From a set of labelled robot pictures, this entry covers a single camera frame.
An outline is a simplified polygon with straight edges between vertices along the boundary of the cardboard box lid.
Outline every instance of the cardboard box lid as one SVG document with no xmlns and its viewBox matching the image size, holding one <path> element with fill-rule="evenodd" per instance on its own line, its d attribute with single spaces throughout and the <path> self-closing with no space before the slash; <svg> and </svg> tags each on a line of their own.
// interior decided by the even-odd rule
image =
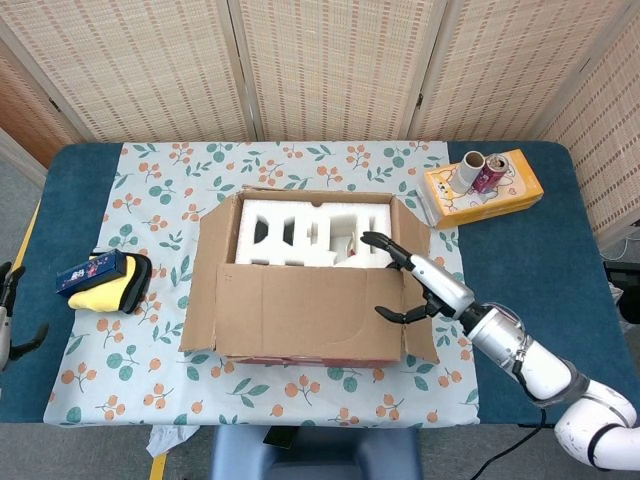
<svg viewBox="0 0 640 480">
<path fill-rule="evenodd" d="M 218 267 L 215 349 L 223 355 L 397 360 L 402 329 L 374 307 L 402 307 L 385 269 Z"/>
</svg>

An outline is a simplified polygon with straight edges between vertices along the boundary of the paper tube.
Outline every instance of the paper tube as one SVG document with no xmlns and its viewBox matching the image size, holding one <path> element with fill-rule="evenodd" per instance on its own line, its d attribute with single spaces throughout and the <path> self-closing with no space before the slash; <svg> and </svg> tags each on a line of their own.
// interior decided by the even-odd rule
<svg viewBox="0 0 640 480">
<path fill-rule="evenodd" d="M 456 193 L 467 193 L 482 167 L 484 167 L 484 156 L 476 151 L 467 152 L 449 180 L 449 186 Z"/>
</svg>

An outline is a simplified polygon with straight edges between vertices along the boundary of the robotic arm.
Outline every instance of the robotic arm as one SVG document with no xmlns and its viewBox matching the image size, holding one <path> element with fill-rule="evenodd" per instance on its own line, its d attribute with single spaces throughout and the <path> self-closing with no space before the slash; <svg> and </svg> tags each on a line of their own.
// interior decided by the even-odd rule
<svg viewBox="0 0 640 480">
<path fill-rule="evenodd" d="M 476 303 L 469 288 L 431 260 L 412 255 L 381 233 L 365 232 L 361 240 L 386 250 L 394 261 L 390 266 L 409 271 L 427 300 L 404 314 L 376 307 L 380 315 L 401 324 L 436 313 L 459 320 L 469 340 L 535 405 L 571 404 L 554 429 L 569 455 L 600 469 L 640 471 L 640 428 L 633 428 L 636 411 L 626 398 L 549 352 L 504 307 Z"/>
</svg>

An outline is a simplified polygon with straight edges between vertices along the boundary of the black cable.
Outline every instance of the black cable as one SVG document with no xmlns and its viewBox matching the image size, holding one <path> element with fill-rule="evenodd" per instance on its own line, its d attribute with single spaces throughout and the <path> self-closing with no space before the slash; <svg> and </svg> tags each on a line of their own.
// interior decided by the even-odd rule
<svg viewBox="0 0 640 480">
<path fill-rule="evenodd" d="M 484 472 L 484 470 L 489 465 L 491 465 L 495 460 L 498 460 L 499 458 L 502 458 L 505 455 L 508 455 L 509 453 L 513 452 L 516 448 L 523 445 L 525 442 L 531 440 L 540 430 L 542 430 L 544 428 L 545 423 L 547 422 L 547 411 L 545 409 L 540 409 L 540 411 L 542 412 L 542 418 L 540 419 L 540 423 L 538 424 L 538 426 L 534 428 L 532 432 L 528 433 L 522 440 L 513 444 L 506 450 L 500 452 L 498 455 L 491 457 L 489 460 L 487 460 L 485 464 L 482 465 L 480 470 L 478 470 L 478 472 L 473 477 L 471 477 L 471 480 L 476 480 L 480 475 L 482 475 L 482 472 Z"/>
</svg>

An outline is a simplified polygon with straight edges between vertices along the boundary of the red soda can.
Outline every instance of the red soda can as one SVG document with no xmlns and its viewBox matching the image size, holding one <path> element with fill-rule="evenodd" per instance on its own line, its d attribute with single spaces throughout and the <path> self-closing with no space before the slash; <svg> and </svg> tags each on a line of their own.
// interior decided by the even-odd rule
<svg viewBox="0 0 640 480">
<path fill-rule="evenodd" d="M 507 157 L 499 153 L 488 155 L 485 157 L 482 171 L 472 184 L 473 189 L 479 193 L 494 189 L 507 170 L 509 170 Z"/>
</svg>

